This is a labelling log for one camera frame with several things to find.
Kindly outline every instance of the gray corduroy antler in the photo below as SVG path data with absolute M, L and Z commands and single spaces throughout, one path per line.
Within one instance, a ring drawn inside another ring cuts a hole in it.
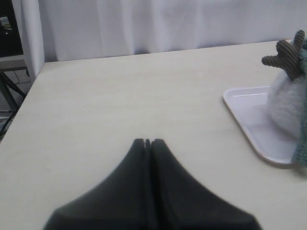
M 294 37 L 293 44 L 285 40 L 278 41 L 276 56 L 266 56 L 262 58 L 262 63 L 266 66 L 273 66 L 283 69 L 293 81 L 303 73 L 299 66 L 299 52 L 302 49 L 305 39 L 305 32 L 299 30 Z

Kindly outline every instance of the green towel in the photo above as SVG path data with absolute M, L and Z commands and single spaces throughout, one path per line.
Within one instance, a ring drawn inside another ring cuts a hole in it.
M 307 39 L 304 40 L 303 48 L 300 51 L 300 67 L 307 74 Z M 296 149 L 294 151 L 292 162 L 307 166 L 307 81 L 306 95 L 304 100 L 304 110 L 301 118 L 301 134 Z

